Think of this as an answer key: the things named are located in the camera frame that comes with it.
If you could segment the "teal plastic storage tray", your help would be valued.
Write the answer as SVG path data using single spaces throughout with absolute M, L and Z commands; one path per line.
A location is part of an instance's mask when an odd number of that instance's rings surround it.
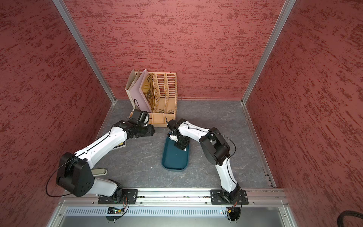
M 166 138 L 161 164 L 169 171 L 184 171 L 189 163 L 190 146 L 180 150 L 175 146 L 175 141 Z

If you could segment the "beige roll under arm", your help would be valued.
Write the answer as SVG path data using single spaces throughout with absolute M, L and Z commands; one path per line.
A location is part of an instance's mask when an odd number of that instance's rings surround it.
M 105 176 L 108 173 L 105 168 L 92 169 L 91 172 L 93 176 Z

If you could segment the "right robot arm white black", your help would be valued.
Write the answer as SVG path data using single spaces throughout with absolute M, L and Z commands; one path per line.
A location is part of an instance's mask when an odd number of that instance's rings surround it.
M 175 142 L 175 147 L 186 150 L 190 140 L 197 141 L 207 158 L 216 167 L 221 182 L 222 198 L 229 204 L 239 201 L 241 187 L 235 179 L 230 164 L 230 146 L 224 135 L 215 127 L 206 129 L 191 124 L 185 119 L 167 122 L 168 137 Z

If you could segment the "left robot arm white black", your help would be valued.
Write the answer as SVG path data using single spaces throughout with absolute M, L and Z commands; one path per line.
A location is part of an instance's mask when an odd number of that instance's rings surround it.
M 154 126 L 148 122 L 148 112 L 134 109 L 127 121 L 113 124 L 105 135 L 89 146 L 74 154 L 63 154 L 53 174 L 56 184 L 76 197 L 97 195 L 100 204 L 129 203 L 120 183 L 94 177 L 92 169 L 106 154 L 126 140 L 153 136 Z

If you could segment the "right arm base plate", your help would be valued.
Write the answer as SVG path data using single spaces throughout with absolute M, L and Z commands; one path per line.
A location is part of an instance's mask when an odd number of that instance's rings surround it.
M 228 194 L 222 189 L 210 190 L 211 203 L 213 205 L 248 205 L 248 196 L 245 190 L 237 190 Z

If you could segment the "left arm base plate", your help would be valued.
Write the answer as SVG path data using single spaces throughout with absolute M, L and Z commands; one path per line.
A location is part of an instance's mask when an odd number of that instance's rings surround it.
M 138 189 L 117 190 L 112 196 L 98 196 L 98 204 L 118 205 L 118 204 L 135 204 L 138 197 Z

